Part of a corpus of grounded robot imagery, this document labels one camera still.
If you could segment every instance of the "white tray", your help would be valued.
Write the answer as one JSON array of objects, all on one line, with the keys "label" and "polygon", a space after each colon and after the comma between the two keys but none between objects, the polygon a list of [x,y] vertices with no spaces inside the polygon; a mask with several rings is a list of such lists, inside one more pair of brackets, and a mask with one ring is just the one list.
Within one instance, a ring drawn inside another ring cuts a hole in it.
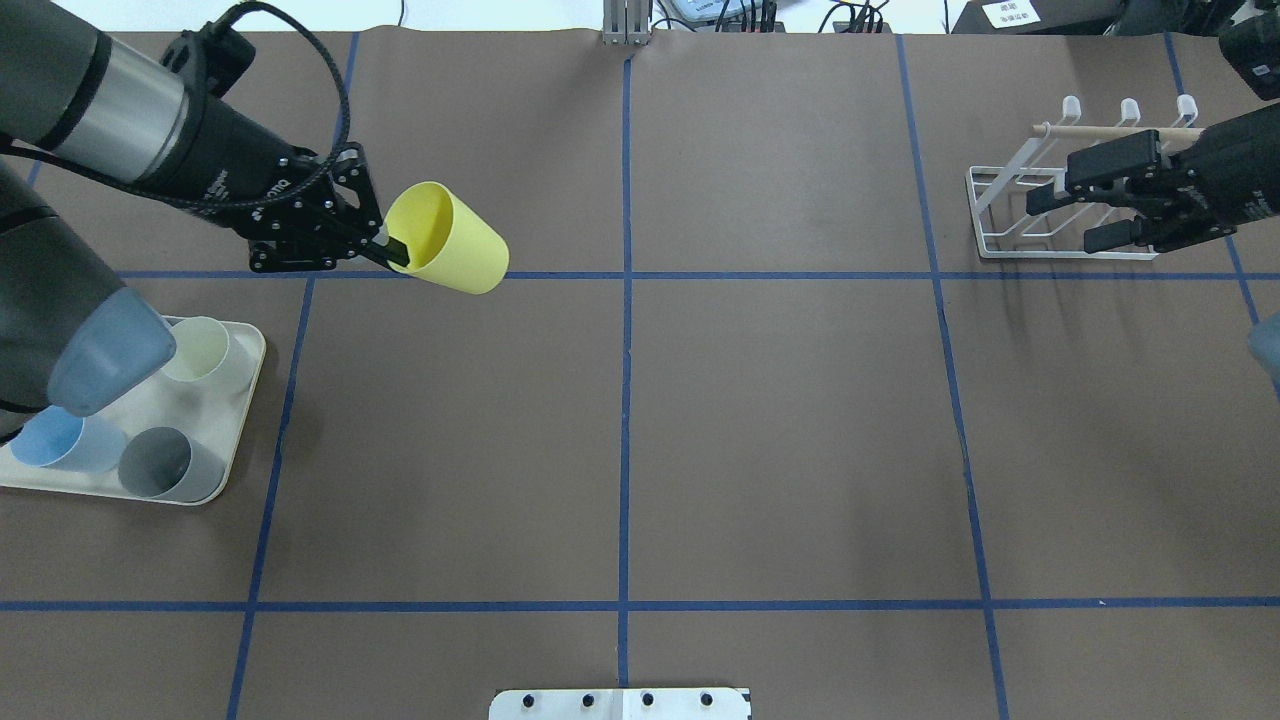
[{"label": "white tray", "polygon": [[[166,315],[165,319],[175,323],[183,318]],[[178,428],[196,442],[211,450],[227,465],[227,470],[223,473],[223,480],[209,497],[197,500],[196,502],[174,502],[172,500],[137,497],[124,489],[115,470],[88,475],[84,473],[28,468],[14,460],[13,452],[8,446],[0,448],[0,487],[96,495],[100,497],[187,506],[204,505],[218,497],[223,492],[223,488],[227,487],[227,478],[232,474],[236,447],[239,445],[241,432],[244,429],[244,418],[248,416],[248,406],[253,400],[253,391],[257,389],[257,378],[262,372],[262,359],[266,356],[266,338],[262,337],[261,331],[246,323],[224,322],[223,324],[227,325],[227,331],[230,332],[232,337],[238,340],[244,346],[244,350],[248,351],[250,357],[253,359],[253,380],[247,389],[233,396],[211,395],[180,386],[164,377],[163,373],[156,373],[99,413],[99,415],[124,430],[124,434],[129,438],[133,438],[142,430],[168,425]]]}]

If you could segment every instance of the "white bracket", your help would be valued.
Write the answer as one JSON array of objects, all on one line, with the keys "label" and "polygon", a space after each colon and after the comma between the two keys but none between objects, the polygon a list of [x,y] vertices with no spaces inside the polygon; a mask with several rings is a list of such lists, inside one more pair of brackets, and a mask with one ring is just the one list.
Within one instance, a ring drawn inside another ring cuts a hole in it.
[{"label": "white bracket", "polygon": [[[1178,97],[1178,118],[1161,129],[1164,146],[1179,140],[1192,140],[1198,131],[1184,129],[1196,122],[1199,110],[1190,95]],[[1071,259],[1071,260],[1153,260],[1156,252],[1149,251],[1110,251],[1088,254],[1083,250],[1064,249],[1064,236],[1069,228],[1078,231],[1096,228],[1112,220],[1121,210],[1098,204],[1085,204],[1074,210],[1070,217],[1056,224],[1048,215],[1028,215],[1025,211],[1011,222],[997,222],[992,211],[1000,199],[1009,199],[1011,191],[1027,192],[1030,188],[1052,182],[1059,191],[1064,188],[1066,168],[1038,167],[1059,141],[1089,140],[1093,145],[1103,137],[1119,137],[1147,128],[1138,127],[1142,110],[1132,97],[1120,102],[1120,119],[1110,128],[1079,127],[1083,117],[1080,100],[1074,95],[1062,99],[1062,118],[1056,123],[1034,126],[1030,137],[1014,152],[1004,167],[974,165],[965,176],[969,193],[969,213],[973,219],[974,237],[978,242],[978,255],[987,259]]]},{"label": "white bracket", "polygon": [[506,691],[489,703],[489,720],[751,720],[751,691]]},{"label": "white bracket", "polygon": [[605,45],[649,45],[649,0],[604,0]]}]

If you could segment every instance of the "gray cup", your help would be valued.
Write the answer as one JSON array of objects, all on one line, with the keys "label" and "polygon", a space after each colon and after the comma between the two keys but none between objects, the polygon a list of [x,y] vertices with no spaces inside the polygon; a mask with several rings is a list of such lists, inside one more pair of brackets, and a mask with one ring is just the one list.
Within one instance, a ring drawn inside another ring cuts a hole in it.
[{"label": "gray cup", "polygon": [[177,428],[151,428],[120,456],[120,484],[148,500],[197,502],[223,483],[227,465]]}]

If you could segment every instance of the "yellow cup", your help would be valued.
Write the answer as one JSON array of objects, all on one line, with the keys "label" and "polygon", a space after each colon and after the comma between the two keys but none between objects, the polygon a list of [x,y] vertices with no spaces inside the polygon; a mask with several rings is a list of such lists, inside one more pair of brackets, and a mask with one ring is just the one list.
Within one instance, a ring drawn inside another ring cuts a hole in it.
[{"label": "yellow cup", "polygon": [[387,211],[387,233],[408,249],[408,265],[397,270],[471,295],[497,287],[511,261],[502,237],[438,182],[402,192]]}]

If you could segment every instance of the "sticker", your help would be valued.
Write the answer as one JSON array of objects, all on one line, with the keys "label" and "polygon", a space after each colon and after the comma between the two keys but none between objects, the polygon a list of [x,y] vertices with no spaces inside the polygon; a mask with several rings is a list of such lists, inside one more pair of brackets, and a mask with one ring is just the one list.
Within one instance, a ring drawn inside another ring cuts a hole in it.
[{"label": "sticker", "polygon": [[1039,13],[1032,5],[1032,0],[1005,0],[1004,3],[991,3],[983,5],[991,27],[1018,27],[1039,22]]}]

